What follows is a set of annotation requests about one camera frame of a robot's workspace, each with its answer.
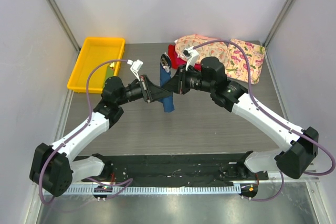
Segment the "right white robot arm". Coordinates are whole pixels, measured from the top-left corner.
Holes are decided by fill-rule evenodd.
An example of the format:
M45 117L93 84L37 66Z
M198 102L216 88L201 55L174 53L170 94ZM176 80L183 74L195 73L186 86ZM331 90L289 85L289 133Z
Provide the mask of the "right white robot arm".
M265 152L247 152L246 158L237 166L242 179L250 179L257 172L281 171L290 178L298 179L317 155L318 132L306 130L290 123L262 103L252 99L248 90L227 78L224 65L216 57L201 61L200 70L192 66L179 66L175 75L163 88L176 94L186 94L191 89L208 92L219 107L242 117L264 132L276 143L278 149Z

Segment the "blue paper napkin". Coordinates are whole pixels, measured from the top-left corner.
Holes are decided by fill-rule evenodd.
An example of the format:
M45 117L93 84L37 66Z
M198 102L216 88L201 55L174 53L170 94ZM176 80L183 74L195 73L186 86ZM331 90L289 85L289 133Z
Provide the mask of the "blue paper napkin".
M170 79L171 79L171 71L169 70L168 72L166 72L163 66L160 65L160 76L159 76L160 86L164 85ZM163 110L165 113L171 113L175 110L172 95L170 95L169 97L160 99L159 102L162 103Z

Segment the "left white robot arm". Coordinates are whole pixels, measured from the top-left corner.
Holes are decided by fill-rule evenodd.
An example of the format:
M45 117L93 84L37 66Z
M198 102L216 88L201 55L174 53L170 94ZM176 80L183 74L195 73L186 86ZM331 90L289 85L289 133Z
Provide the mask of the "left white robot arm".
M122 105L143 99L146 103L160 101L172 95L152 83L146 75L124 86L119 77L105 81L101 100L88 118L68 135L47 145L41 143L34 152L29 178L44 190L59 197L76 181L96 177L105 182L112 174L110 166L99 155L81 161L78 154L96 137L112 128L123 115Z

